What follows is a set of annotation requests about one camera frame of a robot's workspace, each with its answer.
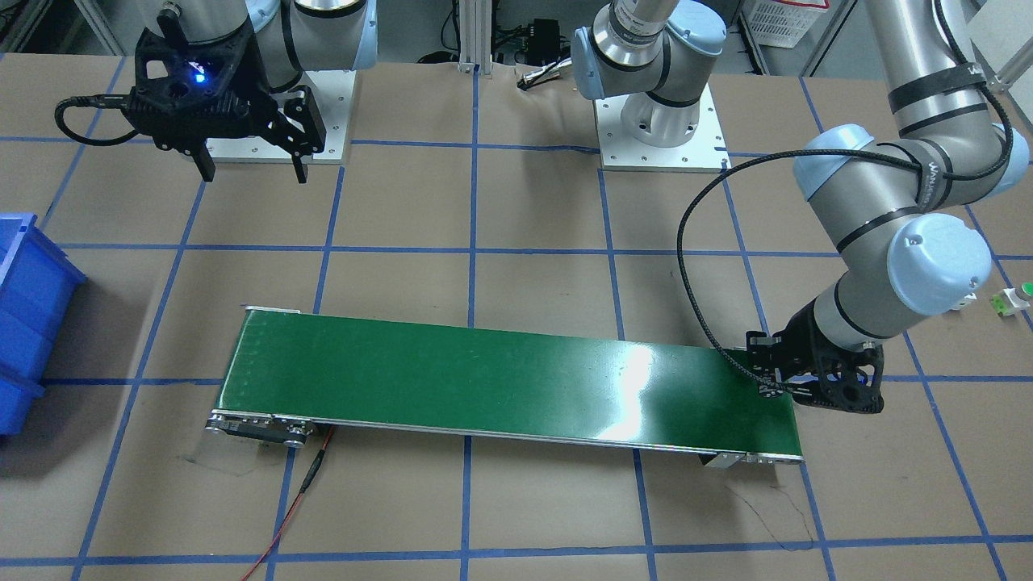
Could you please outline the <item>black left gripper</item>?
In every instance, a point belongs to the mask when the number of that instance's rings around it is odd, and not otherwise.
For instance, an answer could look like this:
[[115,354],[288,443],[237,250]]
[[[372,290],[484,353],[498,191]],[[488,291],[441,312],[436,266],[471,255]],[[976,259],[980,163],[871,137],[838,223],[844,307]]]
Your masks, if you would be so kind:
[[851,351],[834,345],[819,330],[813,308],[809,305],[801,309],[775,335],[760,331],[746,334],[750,370],[768,381],[759,383],[760,396],[774,398],[790,393],[805,406],[882,412],[882,347],[867,343],[860,351]]

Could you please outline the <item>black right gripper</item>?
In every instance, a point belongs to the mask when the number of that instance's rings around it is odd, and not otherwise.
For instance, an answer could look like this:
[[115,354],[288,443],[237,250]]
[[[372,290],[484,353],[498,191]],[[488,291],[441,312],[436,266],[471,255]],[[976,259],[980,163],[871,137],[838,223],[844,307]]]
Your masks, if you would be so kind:
[[216,165],[209,139],[262,137],[292,156],[296,181],[307,184],[307,156],[324,151],[326,129],[311,89],[274,98],[251,27],[204,44],[173,45],[145,29],[134,48],[134,86],[121,111],[159,148],[192,156],[204,182]]

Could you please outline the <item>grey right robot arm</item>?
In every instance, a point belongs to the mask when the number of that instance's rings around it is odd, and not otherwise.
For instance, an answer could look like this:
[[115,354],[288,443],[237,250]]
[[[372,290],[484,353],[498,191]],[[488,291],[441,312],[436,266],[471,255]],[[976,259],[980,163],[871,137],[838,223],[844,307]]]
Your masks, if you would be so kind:
[[134,85],[119,106],[163,151],[214,179],[211,140],[258,137],[307,181],[307,159],[328,151],[331,121],[315,77],[371,69],[374,1],[140,1]]

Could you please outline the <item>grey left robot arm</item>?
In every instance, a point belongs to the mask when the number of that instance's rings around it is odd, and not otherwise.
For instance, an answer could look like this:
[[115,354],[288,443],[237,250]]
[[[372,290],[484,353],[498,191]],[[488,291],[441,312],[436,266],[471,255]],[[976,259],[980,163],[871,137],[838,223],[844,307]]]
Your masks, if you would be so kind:
[[[793,159],[793,173],[846,272],[771,336],[750,333],[737,371],[766,398],[881,412],[883,349],[985,283],[985,239],[946,209],[1000,194],[1029,147],[989,92],[954,1],[878,1],[868,11],[899,136],[856,124],[738,170]],[[624,132],[645,146],[694,137],[726,26],[694,1],[613,1],[575,31],[573,77],[599,102],[625,97]]]

